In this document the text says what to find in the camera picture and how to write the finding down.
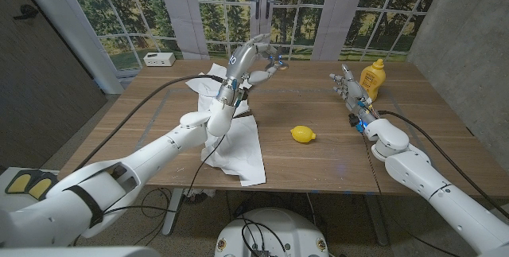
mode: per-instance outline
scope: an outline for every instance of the window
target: window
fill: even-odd
[[[246,0],[198,0],[208,55],[228,58],[249,40],[250,3]]]
[[[163,0],[77,0],[118,71],[140,69],[148,52],[181,58]]]
[[[288,60],[310,60],[325,0],[278,0],[272,11],[270,42]]]
[[[340,60],[404,61],[433,0],[359,0]]]

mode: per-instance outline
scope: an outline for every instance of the mustard bottle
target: mustard bottle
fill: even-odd
[[[378,59],[373,65],[367,66],[360,74],[360,84],[366,89],[371,101],[375,102],[379,94],[379,87],[385,81],[385,71],[383,70],[383,60]]]

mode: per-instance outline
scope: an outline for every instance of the yellow lemon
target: yellow lemon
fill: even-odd
[[[317,137],[317,134],[313,133],[313,131],[306,126],[296,126],[290,130],[290,133],[292,133],[292,137],[297,142],[309,142]]]

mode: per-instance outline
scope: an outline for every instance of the table top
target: table top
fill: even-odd
[[[212,62],[227,65],[226,60],[178,60],[173,67],[142,69],[62,168],[59,178],[69,175],[154,89],[178,77],[208,72]],[[370,63],[348,62],[348,66],[359,79],[362,69]],[[257,86],[248,98],[258,125],[266,183],[241,187],[238,177],[204,165],[193,187],[377,194],[363,137],[350,127],[349,112],[344,101],[332,90],[335,84],[328,77],[329,73],[342,74],[340,62],[290,61],[289,64],[288,70],[276,73],[268,82]],[[257,61],[250,70],[265,65],[266,61]],[[387,79],[374,102],[375,109],[405,115],[431,135],[487,194],[509,197],[508,175],[417,68],[409,63],[386,63],[385,70]],[[176,127],[182,115],[197,111],[197,100],[198,95],[184,83],[161,91],[142,106],[90,162],[132,154]],[[454,185],[467,194],[479,196],[423,135],[395,117],[385,118],[404,130],[410,142],[424,150]],[[310,127],[317,139],[308,144],[295,142],[289,130],[297,125]],[[201,163],[201,149],[199,146],[177,156],[149,184],[188,187]],[[412,194],[388,175],[383,162],[373,155],[371,161],[383,193]]]

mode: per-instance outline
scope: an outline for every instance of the white paper towel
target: white paper towel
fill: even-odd
[[[213,64],[209,75],[226,77],[226,68]],[[193,79],[186,83],[193,91],[199,93],[198,111],[206,111],[221,87],[221,83],[212,79]],[[246,81],[241,84],[250,88]],[[234,116],[249,111],[247,101],[242,101],[235,110]],[[201,152],[203,161],[216,148],[222,137],[208,133],[208,140]],[[258,128],[253,116],[235,118],[231,121],[230,130],[216,152],[206,163],[220,167],[226,174],[238,175],[241,186],[258,185],[266,182],[262,150],[258,140]]]

